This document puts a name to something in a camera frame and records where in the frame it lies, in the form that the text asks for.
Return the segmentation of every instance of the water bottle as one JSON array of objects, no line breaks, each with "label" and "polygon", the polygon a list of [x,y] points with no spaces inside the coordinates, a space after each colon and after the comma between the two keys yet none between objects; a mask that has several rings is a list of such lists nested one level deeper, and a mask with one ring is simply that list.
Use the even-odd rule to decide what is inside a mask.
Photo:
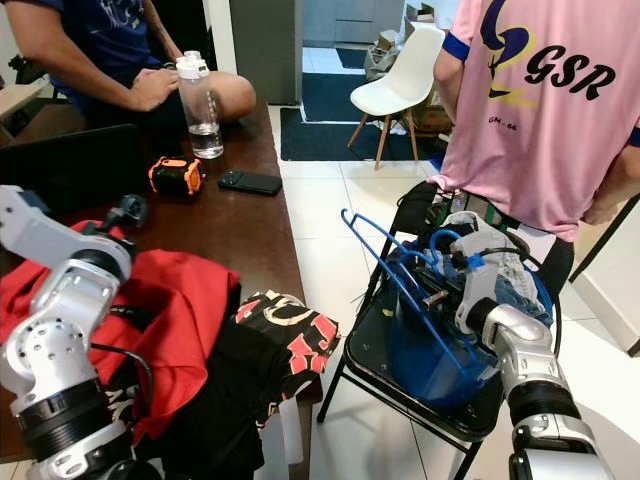
[{"label": "water bottle", "polygon": [[224,149],[207,64],[198,52],[192,50],[177,59],[176,68],[193,153],[200,158],[219,157]]}]

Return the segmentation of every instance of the man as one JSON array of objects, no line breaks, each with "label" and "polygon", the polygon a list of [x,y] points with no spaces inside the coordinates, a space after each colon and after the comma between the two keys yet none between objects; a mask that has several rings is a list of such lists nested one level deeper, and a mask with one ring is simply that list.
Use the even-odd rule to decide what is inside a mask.
[{"label": "man", "polygon": [[638,0],[461,0],[436,61],[456,128],[430,181],[555,234],[556,287],[578,221],[640,193],[639,18]]},{"label": "man", "polygon": [[[22,54],[95,125],[186,128],[174,70],[147,46],[158,36],[170,60],[182,55],[151,0],[1,0]],[[221,121],[246,115],[255,92],[242,77],[211,72]]]}]

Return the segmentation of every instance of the white tile floor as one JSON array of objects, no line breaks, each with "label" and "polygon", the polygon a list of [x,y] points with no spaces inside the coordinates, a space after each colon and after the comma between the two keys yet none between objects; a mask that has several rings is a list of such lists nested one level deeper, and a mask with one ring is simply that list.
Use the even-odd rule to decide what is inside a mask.
[{"label": "white tile floor", "polygon": [[[316,61],[315,68],[336,69],[335,63],[326,66],[336,59],[314,50],[325,49],[305,49],[305,71],[314,68],[311,62]],[[279,154],[279,107],[269,107],[269,113]],[[341,223],[340,210],[356,210],[386,228],[398,197],[433,170],[425,162],[413,161],[386,162],[378,172],[373,162],[279,160],[279,164],[307,302],[339,321],[346,335],[353,326],[357,297],[366,289],[374,262]],[[371,230],[364,232],[374,250],[379,251],[382,236]],[[562,292],[561,301],[565,333],[560,361],[574,398],[616,478],[638,480],[640,359],[630,359],[615,346],[570,285]],[[325,391],[340,354],[341,349],[323,376]],[[503,408],[495,431],[482,446],[467,478],[508,478],[511,428],[508,411]],[[311,479],[447,480],[460,458],[452,447],[343,381],[325,423],[314,424]],[[29,462],[0,465],[0,480],[24,480],[28,466]]]},{"label": "white tile floor", "polygon": [[304,73],[342,73],[344,75],[364,75],[364,70],[344,68],[335,48],[302,49],[302,71]]}]

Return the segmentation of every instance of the hand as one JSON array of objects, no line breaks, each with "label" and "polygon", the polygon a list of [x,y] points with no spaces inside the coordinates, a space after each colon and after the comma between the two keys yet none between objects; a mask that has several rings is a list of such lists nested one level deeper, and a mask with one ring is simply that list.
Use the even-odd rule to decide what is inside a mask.
[{"label": "hand", "polygon": [[142,77],[146,77],[147,75],[151,75],[152,73],[156,73],[157,71],[158,70],[154,70],[152,68],[143,68],[142,70],[140,70],[140,72],[138,72],[138,75],[136,75],[136,78],[133,79],[133,83],[135,84]]},{"label": "hand", "polygon": [[163,103],[178,88],[178,72],[142,69],[133,81],[131,110],[149,112]]},{"label": "hand", "polygon": [[600,225],[601,223],[607,223],[613,220],[617,213],[618,210],[615,206],[603,207],[594,202],[591,208],[585,212],[582,221],[589,225]]}]

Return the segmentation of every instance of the black phone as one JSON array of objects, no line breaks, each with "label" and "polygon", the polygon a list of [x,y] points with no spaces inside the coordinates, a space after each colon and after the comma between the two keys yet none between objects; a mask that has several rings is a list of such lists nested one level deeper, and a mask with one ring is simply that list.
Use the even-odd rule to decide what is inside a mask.
[{"label": "black phone", "polygon": [[218,186],[230,190],[273,196],[282,188],[282,179],[259,173],[227,170],[222,178],[218,180]]}]

